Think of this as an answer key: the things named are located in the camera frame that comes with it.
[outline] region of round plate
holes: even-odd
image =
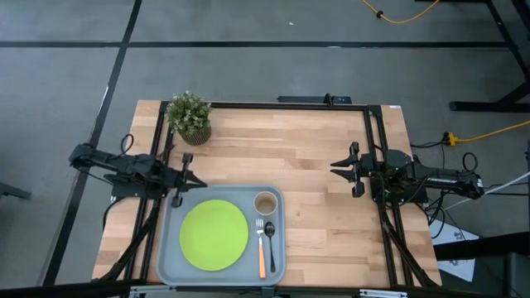
[[[248,225],[241,210],[220,199],[196,205],[181,226],[181,250],[191,265],[218,271],[234,264],[245,250]]]

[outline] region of butcher block tabletop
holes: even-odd
[[[130,132],[134,144],[128,154],[151,150],[160,105],[157,100],[138,102]],[[381,108],[388,147],[411,154],[401,108]],[[366,193],[353,198],[353,185],[330,173],[330,163],[345,159],[352,141],[359,142],[360,154],[368,152],[361,112],[214,108],[210,121],[212,136],[204,145],[187,145],[175,134],[169,166],[180,169],[182,153],[190,152],[195,155],[190,168],[210,185],[270,184],[283,193],[287,271],[279,286],[389,287],[369,182],[364,181]],[[373,128],[378,144],[375,120]],[[166,142],[166,132],[164,123],[161,144]],[[109,211],[94,278],[106,273],[130,243],[138,204],[139,198],[128,198]],[[409,250],[429,277],[441,284],[425,214],[414,204],[404,205],[401,211]],[[150,283],[161,283],[155,265],[162,218],[147,277]],[[403,284],[401,258],[396,248],[393,251]],[[139,277],[142,256],[143,245],[133,277]]]

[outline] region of orange-handled utensil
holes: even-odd
[[[265,257],[263,256],[263,219],[256,219],[256,229],[259,237],[259,278],[265,278]]]

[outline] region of plant pot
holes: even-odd
[[[203,130],[193,133],[179,132],[179,134],[181,135],[184,142],[192,146],[199,146],[206,143],[206,141],[210,139],[210,136],[212,135],[212,127],[208,126]]]

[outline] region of orange handle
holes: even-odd
[[[259,278],[265,278],[265,257],[263,256],[262,238],[259,238]]]

